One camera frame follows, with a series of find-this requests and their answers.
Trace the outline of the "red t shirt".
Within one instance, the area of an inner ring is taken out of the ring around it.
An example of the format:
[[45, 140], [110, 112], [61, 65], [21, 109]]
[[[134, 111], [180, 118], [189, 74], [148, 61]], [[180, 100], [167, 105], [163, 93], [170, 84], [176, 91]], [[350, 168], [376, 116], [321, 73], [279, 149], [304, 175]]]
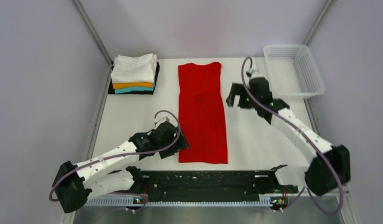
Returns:
[[227, 135], [221, 97], [221, 63], [187, 63], [178, 67], [178, 118], [189, 149], [179, 153], [180, 163], [227, 164]]

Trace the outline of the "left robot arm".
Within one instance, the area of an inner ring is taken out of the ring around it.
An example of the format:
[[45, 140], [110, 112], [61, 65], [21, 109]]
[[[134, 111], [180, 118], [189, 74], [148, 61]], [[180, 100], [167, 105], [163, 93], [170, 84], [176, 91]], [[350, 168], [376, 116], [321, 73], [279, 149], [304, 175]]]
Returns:
[[49, 193], [49, 200], [58, 201], [64, 213], [80, 209], [90, 199], [114, 191], [143, 188], [142, 177], [131, 163], [159, 154], [161, 159], [190, 147], [180, 126], [165, 121], [148, 132], [135, 133], [128, 140], [87, 161], [60, 165]]

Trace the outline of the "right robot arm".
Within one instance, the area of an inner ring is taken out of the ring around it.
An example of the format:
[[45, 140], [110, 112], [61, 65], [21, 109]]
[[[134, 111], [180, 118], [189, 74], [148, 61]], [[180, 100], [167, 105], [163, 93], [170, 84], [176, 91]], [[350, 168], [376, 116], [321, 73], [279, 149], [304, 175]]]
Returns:
[[302, 153], [307, 167], [284, 166], [274, 169], [267, 180], [268, 188], [280, 192], [286, 185], [306, 187], [322, 196], [351, 180], [350, 152], [344, 145], [335, 146], [321, 138], [305, 125], [290, 106], [280, 98], [274, 98], [269, 82], [263, 77], [252, 78], [247, 86], [232, 83], [226, 104], [234, 106], [239, 96], [238, 107], [254, 109], [259, 117], [279, 130]]

